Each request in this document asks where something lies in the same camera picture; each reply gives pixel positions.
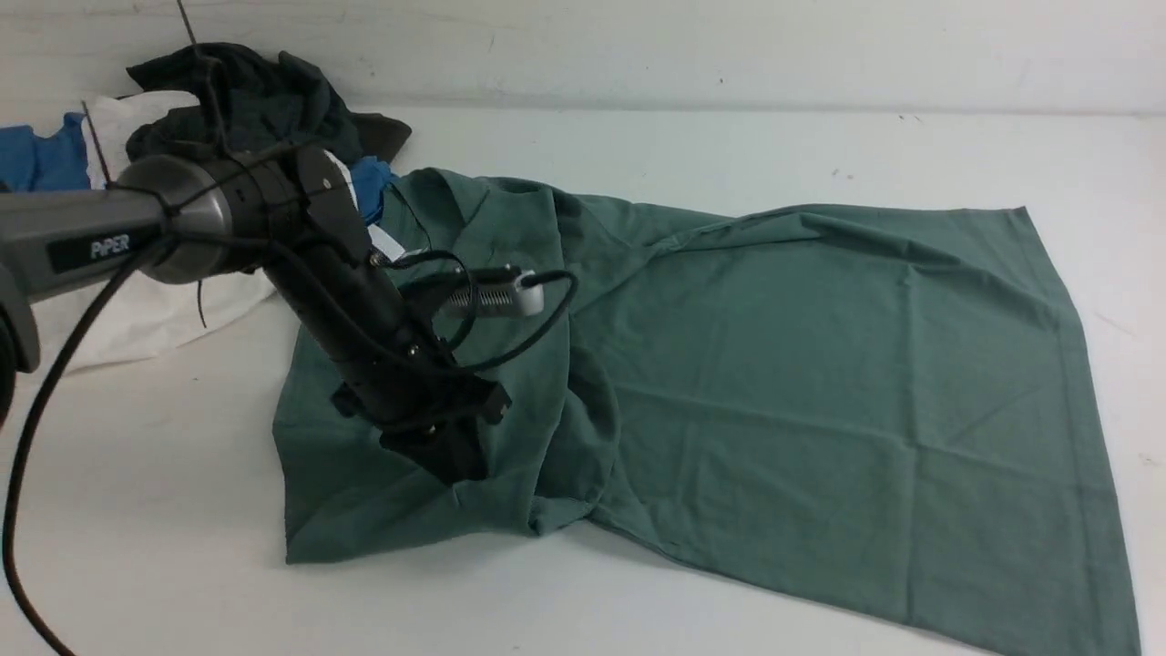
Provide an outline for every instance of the black cable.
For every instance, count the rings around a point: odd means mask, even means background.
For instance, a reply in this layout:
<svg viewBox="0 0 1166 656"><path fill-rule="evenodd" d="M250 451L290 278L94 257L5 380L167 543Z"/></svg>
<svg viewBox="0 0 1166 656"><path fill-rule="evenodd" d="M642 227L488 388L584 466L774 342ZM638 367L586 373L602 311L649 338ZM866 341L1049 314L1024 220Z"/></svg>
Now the black cable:
<svg viewBox="0 0 1166 656"><path fill-rule="evenodd" d="M20 507L20 493L24 484L24 471L28 468L28 456L33 449L33 438L36 436L36 429L41 424L41 417L44 416L44 409L49 404L49 398L57 389L57 383L61 382L61 378L65 373L65 367L69 366L69 361L77 353L77 347L85 339L85 334L89 333L93 320L97 319L97 316L105 309L106 303L110 302L110 298L113 297L113 294L121 288L126 280L135 270L155 258L164 247L169 246L173 240L173 237L161 237L152 241L146 248L139 251L118 268L118 271L105 283L105 287L97 294L93 302L89 303L85 312L77 320L77 325L73 326L72 333L69 334L69 339L61 347L61 353L52 361L52 367L49 368L44 382L41 383L41 389L36 393L36 398L33 400L33 405L29 408L28 416L24 419L24 429L16 442L16 453L12 460L12 474L8 477L8 496L3 506L3 576L8 581L8 590L12 591L12 597L16 600L16 606L20 607L21 613L24 614L24 618L33 625L33 628L36 629L36 633L40 634L44 642L59 656L76 655L61 642L61 639L52 633L52 629L49 628L40 613L36 612L36 608L28 598L28 593L24 592L24 586L20 581L14 553L16 544L16 512Z"/></svg>
<svg viewBox="0 0 1166 656"><path fill-rule="evenodd" d="M405 270L406 268L412 268L419 263L438 259L447 259L456 262L458 270L462 271L462 276L465 277L465 283L470 287L470 306L466 308L465 316L462 317L462 322L457 326L457 333L454 333L454 337L449 339L445 347L450 353L452 353L457 350L457 347L462 346L462 343L464 343L466 338L470 337L470 331L473 331L473 324L478 320L478 311L482 308L482 288L478 285L477 277L473 276L473 270L471 270L469 266L465 266L462 258L457 256L454 252L442 249L429 249L413 255L405 255L395 260L389 260L384 266L386 268L392 268L393 270Z"/></svg>
<svg viewBox="0 0 1166 656"><path fill-rule="evenodd" d="M296 149L308 146L310 143L311 141L302 143L297 146ZM159 193L152 193L152 195L154 195L154 197L159 199L162 210L166 212L166 214L168 217L173 217L176 216L182 207L189 205L190 203L195 202L196 199L210 192L211 190L218 189L225 182L234 177L238 177L239 175L250 174L253 168L262 163L266 163L267 161L271 161L276 156L281 156L282 154L283 153L269 154L268 156L260 157L247 165L243 165L241 162L239 162L240 170L227 175L226 177L217 181L215 184L210 186L196 191L195 193L192 193L191 196L189 196L188 198L177 204L167 203L164 198L161 198ZM108 186L115 188L117 183L108 184ZM311 196L315 196L317 193L324 193L330 190L325 188L312 192L305 192L296 198L287 200L286 203L279 203L276 205L271 205L265 209L271 210L289 203L300 203L303 202L304 199L310 198ZM429 239L428 230L426 230L423 225L421 227L422 231L426 232L427 239ZM100 315L101 310L108 303L110 298L113 297L117 290L121 288L121 285L126 282L126 280L129 278L131 275L133 275L135 270L138 270L146 263L150 262L153 259L156 259L159 256L159 253L163 252L166 248L175 247L180 242L185 240L194 242L220 244L227 247L253 248L253 249L273 252L275 255L287 260L293 267L297 269L297 271L301 275L304 276L304 280L308 284L315 287L315 290L319 294L319 297L323 299L324 304L328 305L328 309L333 312L333 316L338 320L340 320L342 323L345 324L346 327L349 327L352 334L356 336L356 338L360 340L365 347L370 348L373 353L377 353L378 355L387 360L392 360L405 367L435 376L464 378L480 372L494 369L522 355L531 347L533 347L539 340L546 337L547 333L549 333L552 326L554 326L554 324L562 317L571 298L578 290L578 277L569 270L550 270L528 276L524 282L525 285L527 287L562 278L566 278L570 282L570 285L568 287L567 292L563 295L562 301L554 309L554 311L552 311L550 316L548 316L547 319L543 320L541 325L539 325L538 330L526 340L520 343L517 347L514 347L513 350L506 352L500 357L472 366L438 369L431 366L423 366L422 364L416 362L412 359L389 352L380 344L378 344L375 340L370 338L368 334L364 332L363 327L359 324L357 324L356 320L353 320L352 317L347 313L347 311L339 303L337 303L336 299L328 292L326 288L324 288L324 285L319 282L315 273L310 269L310 267L308 267L308 264L303 261L303 259L300 258L294 249L292 249L290 247L278 240L246 239L238 237L224 237L219 234L198 234L190 232L185 233L168 232L162 237L155 239L154 241L149 242L145 248L135 253L132 258L126 260L126 262L124 262L121 267L118 268L118 270L113 274L110 281L101 288L97 297L93 298L93 301L85 309L85 312L77 320L77 324L73 326L72 333L70 333L68 340L65 340L65 344L62 346L61 353L52 362L52 366L49 368L49 372L45 375L44 381L41 383L40 390L37 390L36 397L33 400L33 404L29 408L28 415L26 416L24 419L24 428L16 443L16 450L12 464L12 472L8 478L8 494L5 500L3 524L2 524L3 535L2 535L2 544L0 544L0 552L2 552L0 553L0 557L2 557L3 562L5 579L8 583L8 588L12 592L13 599L16 601L16 606L20 608L21 613L23 613L29 625L33 626L36 633L58 656L76 656L76 654L71 651L61 641L61 639L56 636L55 633L52 633L52 629L48 627L48 625L41 618L40 613L37 613L36 608L31 604L31 600L28 598L27 592L24 591L24 587L20 580L20 576L16 571L16 560L15 560L16 516L20 506L21 489L24 482L24 473L27 471L28 459L31 452L33 439L36 436L36 430L40 426L41 418L43 417L44 411L48 408L49 400L51 398L52 393L56 390L57 385L61 382L61 379L64 375L64 371L68 367L69 361L72 360L72 357L76 354L77 348L80 346L82 340L84 340L85 334L90 331L90 327L92 326L93 322ZM429 239L429 244L431 246L433 244L431 239ZM458 259L457 255L455 255L454 253L450 253L448 251L431 251L431 249L427 253L420 253L419 255L414 255L407 259L406 261L401 261L400 266L401 267L414 266L416 263L421 263L422 261L429 261L434 259L452 259L454 261L457 261L458 264L462 267L462 270L465 273L466 282L470 284L472 289L473 311L471 312L471 315L466 317L469 318L469 320L463 319L463 324L459 326L458 333L455 336L454 344L461 344L461 341L464 340L465 337L469 334L469 331L472 330L473 319L476 318L477 315L477 303L479 301L478 298L479 289L477 285L477 281L473 278L473 274L470 270L470 268L465 266L465 263L462 262L462 260ZM414 424L419 423L428 424L430 423L430 421L433 423L440 423L450 419L456 419L457 417L458 414L456 412L452 414L441 412L441 414L435 414L431 417L427 416L420 419L401 423L400 426L412 430Z"/></svg>

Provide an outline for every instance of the gray robot arm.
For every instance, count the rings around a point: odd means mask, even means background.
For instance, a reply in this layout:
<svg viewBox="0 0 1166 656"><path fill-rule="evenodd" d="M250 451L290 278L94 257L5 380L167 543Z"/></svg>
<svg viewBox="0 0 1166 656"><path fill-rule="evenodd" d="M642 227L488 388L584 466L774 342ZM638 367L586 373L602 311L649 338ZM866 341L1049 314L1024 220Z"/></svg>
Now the gray robot arm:
<svg viewBox="0 0 1166 656"><path fill-rule="evenodd" d="M475 375L485 367L458 366L431 325L463 274L410 302L316 147L156 155L105 191L0 193L0 376L40 365L31 302L107 278L159 239L173 244L141 270L163 282L261 269L344 381L333 405L380 429L385 449L447 485L487 475L477 419L500 422L510 397Z"/></svg>

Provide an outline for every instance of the white table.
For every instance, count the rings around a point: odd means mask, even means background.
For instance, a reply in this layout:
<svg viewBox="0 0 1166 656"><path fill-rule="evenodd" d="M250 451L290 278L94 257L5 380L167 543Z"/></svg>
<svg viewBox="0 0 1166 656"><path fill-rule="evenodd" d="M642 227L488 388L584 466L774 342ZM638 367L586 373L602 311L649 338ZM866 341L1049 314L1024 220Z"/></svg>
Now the white table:
<svg viewBox="0 0 1166 656"><path fill-rule="evenodd" d="M723 213L1028 205L1084 319L1145 653L1166 654L1166 120L381 110L416 128L403 168ZM79 654L976 653L687 571L585 524L288 567L269 425L294 336L271 301L174 354L62 385L17 558ZM5 472L30 393L3 431ZM6 655L49 653L6 595L0 636Z"/></svg>

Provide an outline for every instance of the green fabric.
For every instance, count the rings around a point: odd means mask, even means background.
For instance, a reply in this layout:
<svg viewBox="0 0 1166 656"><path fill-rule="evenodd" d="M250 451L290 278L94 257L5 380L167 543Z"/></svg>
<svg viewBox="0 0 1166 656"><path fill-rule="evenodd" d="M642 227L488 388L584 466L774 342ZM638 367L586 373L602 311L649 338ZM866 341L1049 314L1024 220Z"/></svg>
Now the green fabric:
<svg viewBox="0 0 1166 656"><path fill-rule="evenodd" d="M1081 323L1023 209L730 220L436 170L396 188L407 246L423 225L471 266L566 264L580 294L497 373L493 475L452 489L337 416L301 334L274 426L289 562L586 519L1006 655L1139 653ZM482 320L459 359L539 320Z"/></svg>

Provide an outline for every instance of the white label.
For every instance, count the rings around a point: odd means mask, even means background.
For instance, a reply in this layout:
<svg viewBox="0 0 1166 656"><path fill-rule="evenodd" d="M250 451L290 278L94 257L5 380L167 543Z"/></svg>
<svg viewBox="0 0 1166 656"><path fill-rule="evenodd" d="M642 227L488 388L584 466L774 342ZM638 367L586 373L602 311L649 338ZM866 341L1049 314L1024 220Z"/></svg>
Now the white label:
<svg viewBox="0 0 1166 656"><path fill-rule="evenodd" d="M372 237L372 245L388 259L395 260L405 254L405 246L398 244L396 239L389 237L380 226L370 225L368 235Z"/></svg>
<svg viewBox="0 0 1166 656"><path fill-rule="evenodd" d="M117 234L105 239L98 239L89 245L89 258L101 259L115 255L129 249L129 234Z"/></svg>

